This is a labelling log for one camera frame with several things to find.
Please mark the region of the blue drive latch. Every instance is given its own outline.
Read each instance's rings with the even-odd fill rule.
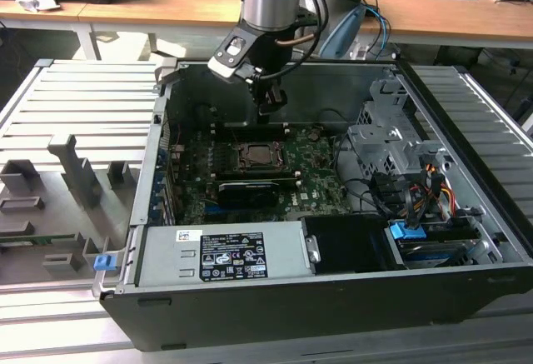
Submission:
[[[100,254],[94,261],[95,271],[115,271],[117,270],[117,256],[113,254]]]
[[[408,228],[403,221],[395,222],[391,225],[391,233],[394,240],[398,239],[426,239],[426,231],[422,227]]]

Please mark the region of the power supply label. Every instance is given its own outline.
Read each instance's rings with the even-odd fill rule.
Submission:
[[[266,277],[262,232],[201,237],[200,278],[204,282]]]

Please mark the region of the blue tab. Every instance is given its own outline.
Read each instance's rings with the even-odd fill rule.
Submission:
[[[357,36],[365,19],[366,7],[358,5],[351,10],[331,31],[322,44],[319,55],[324,58],[343,58]]]
[[[117,256],[111,254],[100,254],[94,261],[95,271],[115,271],[117,270]]]
[[[426,239],[426,231],[422,227],[410,229],[403,221],[391,225],[392,237],[397,239]]]

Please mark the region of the wooden table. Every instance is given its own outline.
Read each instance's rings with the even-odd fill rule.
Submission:
[[[391,42],[471,47],[533,49],[530,4],[494,0],[378,0],[392,25]],[[225,35],[239,18],[239,0],[115,0],[114,4],[62,3],[62,11],[24,12],[0,2],[7,27],[68,29],[77,32],[87,58],[100,58],[94,33],[131,31],[149,34],[152,50],[158,32]],[[361,40],[371,40],[378,23],[367,19]]]
[[[392,41],[533,48],[530,3],[495,0],[378,0]]]

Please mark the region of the crumpled paper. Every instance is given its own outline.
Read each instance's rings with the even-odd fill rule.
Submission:
[[[53,10],[61,8],[56,0],[15,0],[18,4],[29,12],[40,12],[43,10]]]

